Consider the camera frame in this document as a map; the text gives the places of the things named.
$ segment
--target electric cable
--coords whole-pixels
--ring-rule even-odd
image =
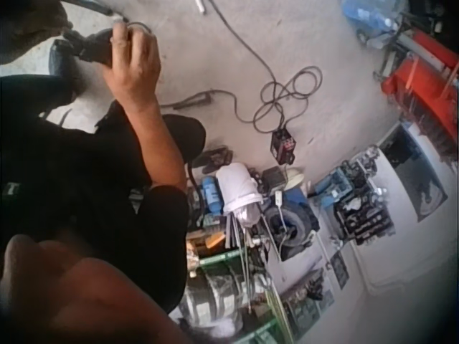
[[[164,104],[161,105],[162,108],[174,108],[176,106],[180,105],[185,105],[188,102],[195,100],[203,95],[212,95],[212,94],[224,94],[224,95],[229,95],[233,98],[234,100],[234,108],[235,108],[235,115],[236,118],[244,124],[252,124],[253,128],[263,134],[268,134],[268,133],[273,133],[276,130],[279,130],[281,128],[286,128],[287,124],[302,116],[308,109],[309,106],[309,97],[313,95],[314,93],[317,92],[317,90],[321,87],[322,81],[323,81],[323,75],[322,71],[319,67],[317,66],[307,66],[296,72],[285,84],[282,84],[277,81],[274,72],[271,70],[270,66],[267,64],[267,62],[247,43],[245,42],[241,36],[231,27],[231,25],[228,23],[226,18],[224,17],[223,13],[220,11],[219,7],[215,4],[214,0],[209,0],[209,3],[211,4],[212,8],[215,10],[217,13],[218,17],[222,20],[223,24],[226,26],[226,28],[231,32],[231,34],[263,65],[263,67],[268,71],[271,81],[267,82],[260,90],[260,100],[262,105],[255,111],[255,113],[252,116],[252,119],[250,120],[245,120],[240,117],[238,111],[237,111],[237,96],[230,91],[226,90],[207,90],[203,92],[198,92],[195,95],[192,95],[191,97],[188,97],[180,102],[174,102],[170,104]],[[309,92],[301,92],[298,90],[298,80],[303,77],[303,76],[309,76],[314,83],[314,86]],[[266,93],[272,89],[272,92],[270,93],[270,97],[266,95]],[[304,101],[304,107],[303,109],[296,115],[289,117],[286,119],[285,117],[285,112],[282,104],[280,104],[280,101],[283,99],[289,99],[293,98],[296,100],[303,100]],[[278,113],[279,117],[279,124],[272,129],[269,130],[263,130],[260,129],[258,126],[258,123],[265,118],[267,115],[269,115],[273,109],[275,109]]]

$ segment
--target plastic bottle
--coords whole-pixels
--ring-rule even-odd
[[[341,9],[347,17],[365,23],[372,29],[390,32],[398,29],[395,4],[395,0],[344,0]]]
[[[204,189],[207,206],[209,207],[210,212],[214,215],[221,215],[223,201],[217,188],[217,180],[210,176],[204,177],[204,179],[202,179],[202,188]]]

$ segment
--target shoe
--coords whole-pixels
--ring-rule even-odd
[[[83,87],[75,58],[71,54],[72,46],[63,39],[55,39],[49,51],[49,74],[61,77],[69,82],[75,97],[80,95]]]

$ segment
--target black pants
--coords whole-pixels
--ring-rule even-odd
[[[59,77],[2,77],[0,92],[3,146],[15,151],[33,151],[35,156],[43,159],[61,146],[70,146],[109,167],[127,191],[151,183],[136,134],[118,102],[111,104],[105,117],[97,124],[95,134],[89,134],[64,129],[38,118],[44,111],[72,102],[71,86]],[[205,144],[206,132],[202,124],[180,115],[164,115],[163,119],[185,163],[195,159]]]

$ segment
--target person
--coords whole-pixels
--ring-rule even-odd
[[[71,101],[61,80],[1,79],[1,306],[36,343],[187,342],[166,313],[187,275],[184,163],[205,129],[161,116],[154,35],[118,22],[112,47],[101,68],[116,101],[95,134],[37,117]],[[128,195],[143,186],[136,214]]]

